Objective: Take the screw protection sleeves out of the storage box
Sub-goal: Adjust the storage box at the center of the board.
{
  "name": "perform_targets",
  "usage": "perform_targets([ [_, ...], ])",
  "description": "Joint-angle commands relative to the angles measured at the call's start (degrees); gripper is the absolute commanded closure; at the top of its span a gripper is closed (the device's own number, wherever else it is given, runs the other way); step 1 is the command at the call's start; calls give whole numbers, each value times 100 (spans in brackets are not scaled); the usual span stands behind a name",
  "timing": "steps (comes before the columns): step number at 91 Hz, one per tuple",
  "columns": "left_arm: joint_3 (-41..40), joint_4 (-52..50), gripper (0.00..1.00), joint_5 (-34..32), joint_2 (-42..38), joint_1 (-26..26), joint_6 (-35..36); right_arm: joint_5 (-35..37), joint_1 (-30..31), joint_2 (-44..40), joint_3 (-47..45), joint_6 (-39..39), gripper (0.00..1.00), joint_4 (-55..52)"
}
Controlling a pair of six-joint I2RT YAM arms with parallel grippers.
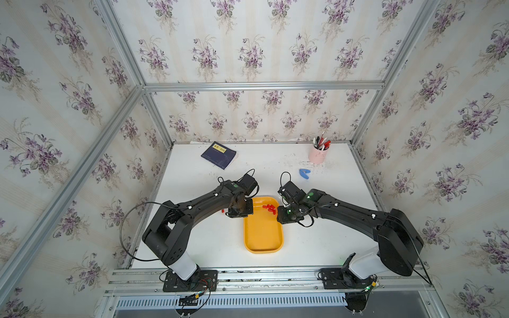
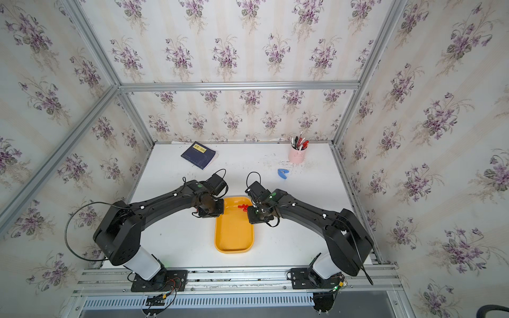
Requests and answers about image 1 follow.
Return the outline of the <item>yellow plastic storage tray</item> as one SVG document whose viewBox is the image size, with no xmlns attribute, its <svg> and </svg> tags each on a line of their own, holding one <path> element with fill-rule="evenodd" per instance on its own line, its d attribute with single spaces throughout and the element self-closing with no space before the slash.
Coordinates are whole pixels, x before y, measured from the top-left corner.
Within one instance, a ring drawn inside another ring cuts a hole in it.
<svg viewBox="0 0 509 318">
<path fill-rule="evenodd" d="M 275 253 L 284 245 L 284 233 L 277 215 L 263 209 L 263 205 L 279 206 L 273 197 L 253 198 L 254 213 L 244 219 L 245 248 L 253 254 Z"/>
</svg>

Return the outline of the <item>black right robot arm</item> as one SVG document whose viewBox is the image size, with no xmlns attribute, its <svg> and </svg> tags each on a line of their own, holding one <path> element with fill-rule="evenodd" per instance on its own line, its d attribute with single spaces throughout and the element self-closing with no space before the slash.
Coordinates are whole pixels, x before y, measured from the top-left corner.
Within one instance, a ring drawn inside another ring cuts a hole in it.
<svg viewBox="0 0 509 318">
<path fill-rule="evenodd" d="M 292 181 L 281 182 L 278 194 L 283 204 L 278 207 L 277 221 L 282 225 L 301 225 L 306 217 L 312 221 L 325 219 L 356 230 L 377 243 L 365 253 L 349 255 L 333 274 L 321 272 L 322 282 L 369 291 L 376 284 L 378 274 L 391 271 L 410 277 L 416 271 L 416 264 L 422 261 L 424 240 L 399 209 L 384 212 L 363 208 L 319 189 L 305 192 Z"/>
</svg>

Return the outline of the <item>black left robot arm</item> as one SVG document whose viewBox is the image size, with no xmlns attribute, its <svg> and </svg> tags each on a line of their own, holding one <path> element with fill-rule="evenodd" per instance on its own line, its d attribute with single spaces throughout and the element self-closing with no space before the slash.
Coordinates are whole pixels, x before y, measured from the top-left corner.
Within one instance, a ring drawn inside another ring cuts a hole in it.
<svg viewBox="0 0 509 318">
<path fill-rule="evenodd" d="M 129 214 L 143 205 L 157 205 L 156 215 L 151 219 L 142 235 L 142 241 L 164 266 L 184 282 L 195 282 L 200 267 L 191 259 L 186 249 L 194 226 L 223 209 L 232 219 L 245 218 L 253 214 L 253 198 L 259 185 L 254 178 L 255 169 L 248 170 L 238 180 L 224 180 L 212 191 L 196 199 L 175 204 L 146 201 L 125 213 L 119 225 L 119 242 L 124 252 L 133 260 L 150 262 L 130 253 L 123 240 L 123 225 Z"/>
</svg>

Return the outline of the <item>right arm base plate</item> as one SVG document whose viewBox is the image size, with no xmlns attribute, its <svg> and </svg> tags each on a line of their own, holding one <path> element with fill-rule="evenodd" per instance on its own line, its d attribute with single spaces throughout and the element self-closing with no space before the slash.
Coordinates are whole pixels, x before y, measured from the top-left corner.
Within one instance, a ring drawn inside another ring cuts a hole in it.
<svg viewBox="0 0 509 318">
<path fill-rule="evenodd" d="M 376 285 L 378 277 L 358 278 L 345 268 L 322 268 L 318 271 L 318 280 L 322 281 L 326 290 L 370 290 Z"/>
</svg>

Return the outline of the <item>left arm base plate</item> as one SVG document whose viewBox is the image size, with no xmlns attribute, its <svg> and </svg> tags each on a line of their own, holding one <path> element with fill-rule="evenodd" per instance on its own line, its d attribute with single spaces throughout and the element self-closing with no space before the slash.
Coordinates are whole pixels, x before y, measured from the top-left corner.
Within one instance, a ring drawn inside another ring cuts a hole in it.
<svg viewBox="0 0 509 318">
<path fill-rule="evenodd" d="M 201 292 L 217 289 L 217 270 L 201 270 L 192 274 L 187 280 L 181 279 L 174 271 L 168 270 L 163 280 L 163 292 Z"/>
</svg>

